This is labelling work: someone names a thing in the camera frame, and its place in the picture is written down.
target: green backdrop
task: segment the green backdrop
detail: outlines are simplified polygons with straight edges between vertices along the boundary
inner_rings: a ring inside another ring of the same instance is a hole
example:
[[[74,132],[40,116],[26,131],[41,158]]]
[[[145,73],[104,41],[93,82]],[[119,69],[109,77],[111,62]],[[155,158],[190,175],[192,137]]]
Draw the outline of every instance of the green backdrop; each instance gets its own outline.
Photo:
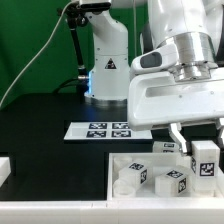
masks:
[[[67,3],[68,0],[0,0],[0,98],[48,40],[59,19],[56,9],[63,8]],[[129,30],[130,63],[134,58],[133,10],[112,9],[110,12],[114,19],[122,22]],[[138,33],[147,18],[147,7],[137,8]],[[91,26],[79,28],[78,34],[84,62],[90,70],[94,61]],[[24,73],[4,105],[22,94],[52,92],[63,81],[75,76],[76,56],[70,31],[63,19],[51,44]],[[74,92],[75,89],[68,88],[63,91]]]

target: cube with marker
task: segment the cube with marker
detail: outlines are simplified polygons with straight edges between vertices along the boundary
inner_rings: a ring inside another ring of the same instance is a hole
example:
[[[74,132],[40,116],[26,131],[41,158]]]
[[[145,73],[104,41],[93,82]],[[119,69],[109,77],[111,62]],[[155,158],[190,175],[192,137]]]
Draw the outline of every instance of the cube with marker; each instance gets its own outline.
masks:
[[[137,159],[119,171],[119,178],[138,190],[152,178],[153,168],[148,161]]]
[[[154,153],[176,153],[180,151],[180,147],[174,142],[155,141],[152,147],[152,151]]]
[[[155,178],[155,193],[160,197],[178,197],[189,191],[189,171],[176,166]]]
[[[219,156],[220,149],[213,141],[192,142],[192,187],[197,193],[214,194]]]

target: warning label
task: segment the warning label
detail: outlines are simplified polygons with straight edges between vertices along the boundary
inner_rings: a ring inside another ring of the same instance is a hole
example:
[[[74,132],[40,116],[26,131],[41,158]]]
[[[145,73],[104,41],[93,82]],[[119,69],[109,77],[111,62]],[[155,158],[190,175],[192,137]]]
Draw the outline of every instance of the warning label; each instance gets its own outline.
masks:
[[[108,61],[105,69],[117,69],[115,64],[114,64],[114,62],[113,62],[113,60],[112,60],[112,58],[110,58],[110,60]]]

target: metal bracket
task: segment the metal bracket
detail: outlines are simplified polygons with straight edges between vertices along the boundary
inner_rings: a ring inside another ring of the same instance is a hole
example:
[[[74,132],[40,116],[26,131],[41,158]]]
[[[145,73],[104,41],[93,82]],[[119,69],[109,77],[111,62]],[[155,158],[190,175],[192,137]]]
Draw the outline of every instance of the metal bracket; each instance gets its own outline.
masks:
[[[180,146],[180,151],[183,156],[189,155],[188,144],[184,137],[180,134],[181,124],[169,124],[170,137]]]
[[[224,118],[219,118],[216,121],[216,128],[219,130],[218,144],[221,149],[224,148]]]

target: black tabletop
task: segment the black tabletop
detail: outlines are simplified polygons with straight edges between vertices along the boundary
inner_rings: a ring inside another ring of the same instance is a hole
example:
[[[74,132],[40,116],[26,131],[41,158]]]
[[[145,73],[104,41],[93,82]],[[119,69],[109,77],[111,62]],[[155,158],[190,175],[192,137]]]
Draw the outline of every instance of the black tabletop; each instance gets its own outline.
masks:
[[[0,112],[0,156],[9,156],[12,168],[0,188],[1,201],[105,200],[109,153],[152,150],[151,140],[67,144],[63,138],[71,121],[125,122],[127,109],[86,105],[75,94],[28,94]],[[206,128],[209,134],[215,130],[203,127],[200,138],[209,137]],[[167,130],[153,135],[169,140]]]

